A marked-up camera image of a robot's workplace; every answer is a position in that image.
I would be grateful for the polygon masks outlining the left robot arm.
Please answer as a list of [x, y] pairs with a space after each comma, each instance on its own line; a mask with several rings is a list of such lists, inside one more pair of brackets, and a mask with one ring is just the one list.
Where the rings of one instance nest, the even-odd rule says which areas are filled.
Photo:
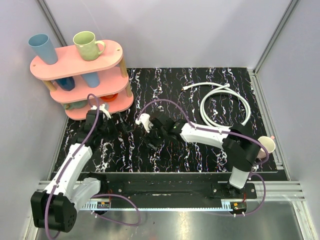
[[118, 135], [119, 129], [107, 110], [93, 106], [87, 112], [85, 123], [74, 136], [57, 174], [43, 191], [31, 196], [35, 227], [68, 233], [83, 205], [92, 196], [103, 198], [109, 192], [107, 177], [101, 173], [90, 172], [79, 186], [75, 184], [98, 143], [103, 138], [114, 140]]

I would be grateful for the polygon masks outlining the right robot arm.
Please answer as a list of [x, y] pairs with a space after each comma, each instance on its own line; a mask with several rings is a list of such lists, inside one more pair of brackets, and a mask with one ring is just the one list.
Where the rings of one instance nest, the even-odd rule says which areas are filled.
[[187, 122], [180, 119], [173, 121], [169, 117], [150, 117], [143, 113], [136, 121], [146, 131], [146, 144], [156, 149], [163, 140], [173, 142], [198, 143], [219, 148], [226, 153], [229, 171], [227, 192], [232, 198], [239, 198], [245, 192], [245, 184], [261, 152], [267, 156], [270, 152], [267, 145], [259, 138], [244, 135], [243, 125], [234, 127], [214, 127]]

